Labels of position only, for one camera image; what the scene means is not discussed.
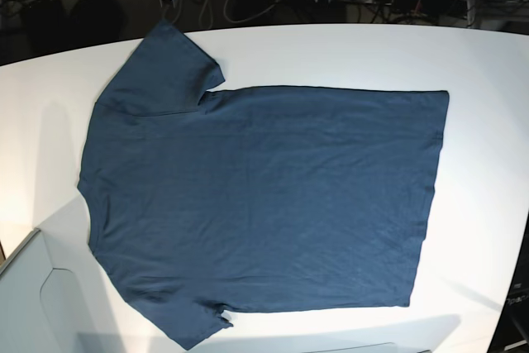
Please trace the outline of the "dark blue T-shirt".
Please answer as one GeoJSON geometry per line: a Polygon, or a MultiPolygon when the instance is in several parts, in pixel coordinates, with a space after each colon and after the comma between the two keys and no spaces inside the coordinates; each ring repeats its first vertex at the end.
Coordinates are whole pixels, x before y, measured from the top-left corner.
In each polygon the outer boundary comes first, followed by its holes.
{"type": "Polygon", "coordinates": [[[408,306],[449,94],[223,80],[162,21],[95,102],[78,188],[122,298],[184,349],[225,311],[408,306]]]}

